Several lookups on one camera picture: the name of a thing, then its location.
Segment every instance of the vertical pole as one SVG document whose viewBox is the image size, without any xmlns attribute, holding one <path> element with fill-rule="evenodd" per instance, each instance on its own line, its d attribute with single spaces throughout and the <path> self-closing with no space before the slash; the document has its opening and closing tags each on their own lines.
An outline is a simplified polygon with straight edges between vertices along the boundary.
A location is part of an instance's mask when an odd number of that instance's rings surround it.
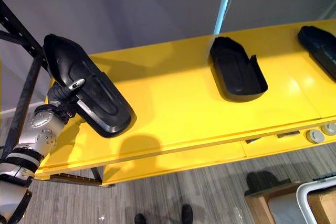
<svg viewBox="0 0 336 224">
<path fill-rule="evenodd" d="M 95 177 L 96 180 L 99 180 L 100 182 L 102 182 L 98 168 L 97 167 L 93 167 L 91 168 L 92 174 Z"/>
<path fill-rule="evenodd" d="M 222 0 L 220 3 L 219 12 L 218 12 L 217 21 L 216 21 L 215 30 L 214 30 L 214 35 L 219 34 L 221 30 L 220 28 L 222 27 L 224 15 L 227 11 L 228 2 L 229 0 Z"/>
</svg>

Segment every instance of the gray circular button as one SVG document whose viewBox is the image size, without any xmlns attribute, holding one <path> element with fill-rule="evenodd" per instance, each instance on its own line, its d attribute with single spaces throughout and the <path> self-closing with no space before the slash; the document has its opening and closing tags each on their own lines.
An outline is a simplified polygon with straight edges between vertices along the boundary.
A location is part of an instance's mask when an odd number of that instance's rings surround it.
<svg viewBox="0 0 336 224">
<path fill-rule="evenodd" d="M 336 123 L 329 123 L 321 126 L 321 130 L 329 136 L 336 135 Z"/>
<path fill-rule="evenodd" d="M 324 141 L 324 135 L 318 130 L 310 130 L 306 132 L 306 137 L 309 141 L 315 144 L 322 143 Z"/>
</svg>

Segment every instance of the yellow table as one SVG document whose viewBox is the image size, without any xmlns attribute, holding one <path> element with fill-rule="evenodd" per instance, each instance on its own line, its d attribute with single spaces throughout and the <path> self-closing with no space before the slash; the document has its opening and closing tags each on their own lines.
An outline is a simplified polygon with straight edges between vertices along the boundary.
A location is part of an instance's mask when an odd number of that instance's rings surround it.
<svg viewBox="0 0 336 224">
<path fill-rule="evenodd" d="M 218 91 L 208 61 L 214 36 L 91 55 L 137 120 L 120 136 L 103 138 L 76 116 L 36 177 L 106 166 L 107 185 L 314 146 L 304 129 L 336 122 L 336 83 L 299 44 L 303 25 L 336 34 L 336 20 L 222 34 L 257 55 L 269 86 L 260 98 L 243 103 L 227 101 Z M 276 137 L 295 130 L 300 134 Z M 334 141 L 327 137 L 324 143 Z"/>
</svg>

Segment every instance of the person's shoe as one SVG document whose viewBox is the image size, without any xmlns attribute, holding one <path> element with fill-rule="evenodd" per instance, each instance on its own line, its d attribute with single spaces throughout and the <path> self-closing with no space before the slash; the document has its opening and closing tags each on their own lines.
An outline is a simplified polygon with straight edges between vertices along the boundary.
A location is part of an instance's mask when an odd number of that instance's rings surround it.
<svg viewBox="0 0 336 224">
<path fill-rule="evenodd" d="M 145 216 L 143 214 L 137 214 L 134 217 L 134 223 L 135 224 L 146 224 Z"/>
<path fill-rule="evenodd" d="M 182 206 L 182 224 L 192 224 L 193 223 L 193 209 L 189 204 L 184 204 Z"/>
</svg>

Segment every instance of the black tray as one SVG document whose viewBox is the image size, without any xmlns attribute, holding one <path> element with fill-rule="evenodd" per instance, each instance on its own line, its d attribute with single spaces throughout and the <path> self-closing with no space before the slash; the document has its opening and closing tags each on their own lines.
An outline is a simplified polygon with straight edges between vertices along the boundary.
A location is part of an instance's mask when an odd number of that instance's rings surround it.
<svg viewBox="0 0 336 224">
<path fill-rule="evenodd" d="M 76 93 L 77 113 L 103 137 L 113 137 L 135 120 L 135 114 L 104 72 L 77 43 L 56 35 L 44 39 L 44 51 L 51 75 L 61 86 L 85 79 Z"/>
<path fill-rule="evenodd" d="M 210 54 L 216 79 L 227 99 L 250 101 L 260 97 L 268 89 L 256 56 L 249 59 L 239 43 L 228 37 L 218 37 Z"/>
<path fill-rule="evenodd" d="M 298 34 L 300 43 L 311 52 L 314 59 L 336 81 L 336 38 L 331 33 L 314 26 L 303 26 Z"/>
</svg>

